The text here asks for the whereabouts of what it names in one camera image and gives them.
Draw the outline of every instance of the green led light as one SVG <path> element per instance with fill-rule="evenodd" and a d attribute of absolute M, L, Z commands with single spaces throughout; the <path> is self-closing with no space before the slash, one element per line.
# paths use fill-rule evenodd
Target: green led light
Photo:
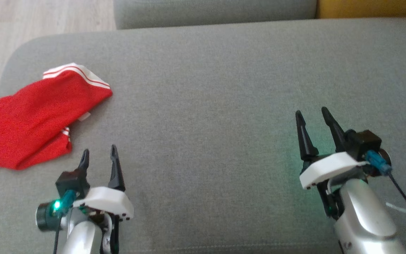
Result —
<path fill-rule="evenodd" d="M 59 209 L 61 207 L 61 201 L 56 200 L 53 204 L 53 208 L 55 210 Z"/>

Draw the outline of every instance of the red garment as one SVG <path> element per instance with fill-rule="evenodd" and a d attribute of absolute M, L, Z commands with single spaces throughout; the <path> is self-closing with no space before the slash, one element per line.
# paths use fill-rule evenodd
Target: red garment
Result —
<path fill-rule="evenodd" d="M 25 169 L 71 152 L 67 126 L 111 95 L 107 83 L 71 63 L 0 98 L 0 167 Z"/>

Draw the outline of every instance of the gray fabric surface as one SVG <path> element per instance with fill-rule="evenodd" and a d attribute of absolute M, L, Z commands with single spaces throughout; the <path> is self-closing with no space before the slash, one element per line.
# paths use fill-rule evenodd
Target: gray fabric surface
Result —
<path fill-rule="evenodd" d="M 317 0 L 114 0 L 118 29 L 313 19 Z"/>
<path fill-rule="evenodd" d="M 71 34 L 35 39 L 8 61 L 0 96 L 76 62 L 114 95 L 71 126 L 74 150 L 0 169 L 0 253 L 49 253 L 34 223 L 54 182 L 90 149 L 106 185 L 118 146 L 135 217 L 127 253 L 340 253 L 315 190 L 302 190 L 294 113 L 334 151 L 321 106 L 344 129 L 383 139 L 406 192 L 406 19 L 307 20 Z M 370 181 L 404 206 L 390 180 Z M 406 246 L 406 214 L 390 211 Z"/>

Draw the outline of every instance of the clothing tag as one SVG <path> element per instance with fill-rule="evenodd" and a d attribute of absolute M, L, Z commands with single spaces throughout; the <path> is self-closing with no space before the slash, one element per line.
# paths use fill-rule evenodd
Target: clothing tag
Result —
<path fill-rule="evenodd" d="M 80 118 L 78 118 L 78 120 L 79 120 L 80 122 L 82 122 L 82 121 L 84 121 L 85 119 L 87 119 L 88 117 L 90 117 L 90 113 L 89 113 L 89 112 L 86 112 L 86 113 L 84 113 Z"/>

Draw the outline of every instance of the sofa backrest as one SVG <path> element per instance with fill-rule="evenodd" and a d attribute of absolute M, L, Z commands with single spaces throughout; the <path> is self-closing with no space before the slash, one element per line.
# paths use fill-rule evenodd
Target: sofa backrest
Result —
<path fill-rule="evenodd" d="M 313 19 L 317 0 L 114 0 L 118 29 Z"/>

